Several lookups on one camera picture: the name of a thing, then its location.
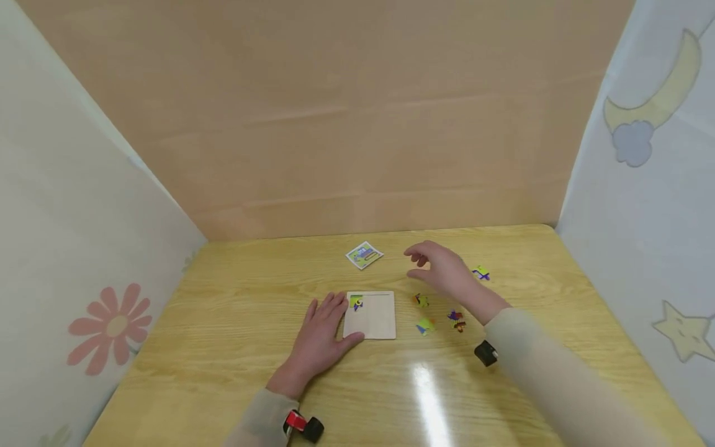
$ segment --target left hand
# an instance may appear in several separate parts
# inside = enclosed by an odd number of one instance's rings
[[[276,370],[266,388],[297,401],[308,382],[363,341],[365,334],[361,332],[335,339],[337,326],[346,310],[345,292],[328,293],[320,306],[314,299],[305,313],[288,360]]]

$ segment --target beige sleeve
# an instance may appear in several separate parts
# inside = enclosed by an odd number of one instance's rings
[[[498,364],[567,446],[665,446],[596,373],[546,335],[525,311],[505,309],[486,325]]]
[[[263,388],[248,405],[224,447],[285,447],[288,437],[283,423],[298,402]]]

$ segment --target wrist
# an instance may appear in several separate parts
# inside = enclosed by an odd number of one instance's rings
[[[268,380],[266,389],[294,401],[299,401],[310,379],[311,377],[307,377],[288,359],[273,373],[273,376]]]
[[[466,290],[458,300],[483,326],[486,326],[499,312],[511,307],[511,304],[497,292],[478,283],[476,279],[473,287]]]

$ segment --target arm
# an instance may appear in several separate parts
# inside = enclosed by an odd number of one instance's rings
[[[480,284],[462,259],[431,241],[405,251],[418,267],[408,276],[452,296],[482,323],[499,364],[567,446],[663,446],[665,443],[608,384],[531,316]]]
[[[283,447],[288,444],[283,423],[291,410],[297,410],[307,384],[365,338],[362,333],[353,333],[342,340],[335,339],[337,326],[346,310],[345,293],[328,293],[320,306],[317,300],[310,303],[290,356],[275,371],[266,388],[253,398],[225,447]]]

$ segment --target beige wall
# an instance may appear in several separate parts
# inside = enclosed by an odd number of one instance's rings
[[[19,3],[209,239],[555,222],[632,5]]]

